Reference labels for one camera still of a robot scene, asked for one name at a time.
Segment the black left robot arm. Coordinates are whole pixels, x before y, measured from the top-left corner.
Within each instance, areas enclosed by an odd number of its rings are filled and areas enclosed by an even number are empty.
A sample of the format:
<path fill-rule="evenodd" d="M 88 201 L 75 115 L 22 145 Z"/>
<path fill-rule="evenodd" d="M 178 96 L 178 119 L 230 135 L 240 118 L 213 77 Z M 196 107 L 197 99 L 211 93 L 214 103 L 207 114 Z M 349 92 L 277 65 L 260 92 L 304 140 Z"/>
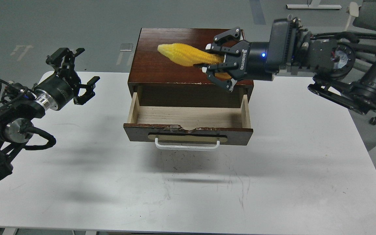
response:
<path fill-rule="evenodd" d="M 70 101 L 83 105 L 95 96 L 100 78 L 83 84 L 75 71 L 75 59 L 84 51 L 59 48 L 48 55 L 46 64 L 54 72 L 32 88 L 0 79 L 0 180 L 12 174 L 12 161 L 21 150 L 45 150 L 56 144 L 56 138 L 35 127 L 33 119 L 49 109 L 60 111 Z"/>

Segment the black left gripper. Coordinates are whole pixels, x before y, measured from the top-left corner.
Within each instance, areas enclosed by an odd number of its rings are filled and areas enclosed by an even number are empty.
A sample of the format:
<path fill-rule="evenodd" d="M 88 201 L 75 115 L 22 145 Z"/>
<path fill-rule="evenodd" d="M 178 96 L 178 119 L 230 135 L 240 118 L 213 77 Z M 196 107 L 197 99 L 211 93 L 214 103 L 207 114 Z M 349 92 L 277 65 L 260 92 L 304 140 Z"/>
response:
<path fill-rule="evenodd" d="M 95 96 L 95 84 L 100 80 L 99 76 L 92 77 L 87 84 L 81 84 L 81 79 L 75 73 L 75 58 L 85 51 L 84 48 L 70 50 L 59 48 L 46 58 L 46 64 L 54 69 L 54 74 L 38 84 L 34 93 L 36 102 L 43 106 L 45 111 L 52 109 L 59 111 L 69 101 L 76 105 L 84 105 Z M 79 95 L 80 89 L 85 89 L 84 94 Z"/>

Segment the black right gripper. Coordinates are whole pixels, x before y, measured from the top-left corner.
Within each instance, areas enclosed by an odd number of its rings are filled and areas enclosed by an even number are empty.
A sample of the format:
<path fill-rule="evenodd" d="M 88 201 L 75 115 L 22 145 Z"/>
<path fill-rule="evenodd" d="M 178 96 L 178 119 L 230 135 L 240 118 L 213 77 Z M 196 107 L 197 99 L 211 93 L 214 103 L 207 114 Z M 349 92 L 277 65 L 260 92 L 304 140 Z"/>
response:
<path fill-rule="evenodd" d="M 233 92 L 235 85 L 242 80 L 272 81 L 272 73 L 265 71 L 268 46 L 269 42 L 248 42 L 241 28 L 232 28 L 214 36 L 205 52 L 238 55 L 236 62 L 202 63 L 201 70 L 209 81 L 227 92 Z"/>

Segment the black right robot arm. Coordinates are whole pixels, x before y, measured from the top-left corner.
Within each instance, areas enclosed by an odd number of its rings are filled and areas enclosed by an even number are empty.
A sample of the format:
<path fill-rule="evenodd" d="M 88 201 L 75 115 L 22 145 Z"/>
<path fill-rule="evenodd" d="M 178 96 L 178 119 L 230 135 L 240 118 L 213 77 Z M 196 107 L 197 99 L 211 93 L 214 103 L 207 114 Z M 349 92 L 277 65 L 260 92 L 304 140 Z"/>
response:
<path fill-rule="evenodd" d="M 313 73 L 309 91 L 358 114 L 376 112 L 376 34 L 319 33 L 297 17 L 273 22 L 268 42 L 248 42 L 240 28 L 214 36 L 206 52 L 222 62 L 200 62 L 207 79 L 231 92 L 242 80 L 272 81 L 285 70 Z"/>

